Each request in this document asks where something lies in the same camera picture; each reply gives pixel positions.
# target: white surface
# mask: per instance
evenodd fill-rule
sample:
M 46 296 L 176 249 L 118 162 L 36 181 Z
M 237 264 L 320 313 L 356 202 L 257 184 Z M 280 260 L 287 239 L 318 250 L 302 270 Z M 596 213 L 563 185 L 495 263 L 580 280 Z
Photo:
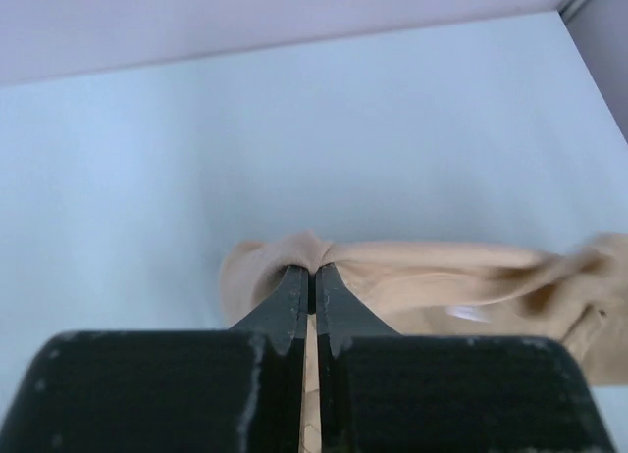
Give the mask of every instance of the white surface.
M 554 13 L 0 89 L 2 402 L 58 330 L 215 327 L 240 240 L 564 251 L 627 165 Z
M 561 0 L 0 0 L 0 83 L 555 9 Z
M 608 108 L 628 138 L 628 0 L 592 0 L 569 23 Z

